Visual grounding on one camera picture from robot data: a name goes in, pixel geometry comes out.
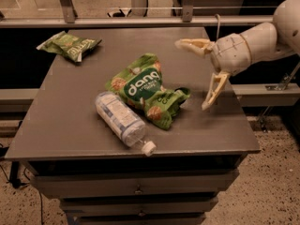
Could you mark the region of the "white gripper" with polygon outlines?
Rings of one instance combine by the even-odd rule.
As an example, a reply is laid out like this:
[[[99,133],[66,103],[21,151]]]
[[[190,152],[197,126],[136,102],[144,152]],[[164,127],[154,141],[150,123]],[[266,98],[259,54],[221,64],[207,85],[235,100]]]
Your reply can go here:
[[[250,66],[251,55],[244,38],[239,34],[230,34],[214,43],[207,38],[182,38],[174,42],[177,49],[205,57],[210,53],[213,67],[218,74],[211,76],[209,89],[202,109],[208,110],[217,100],[231,76],[246,70]]]

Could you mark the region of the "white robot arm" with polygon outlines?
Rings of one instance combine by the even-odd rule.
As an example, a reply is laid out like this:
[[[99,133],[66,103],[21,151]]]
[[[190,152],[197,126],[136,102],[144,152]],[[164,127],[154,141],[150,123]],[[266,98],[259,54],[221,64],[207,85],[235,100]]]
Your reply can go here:
[[[175,46],[201,58],[210,55],[215,73],[202,103],[205,111],[215,103],[231,76],[261,61],[300,54],[300,0],[285,0],[276,8],[271,22],[260,23],[240,34],[232,33],[215,42],[182,38]]]

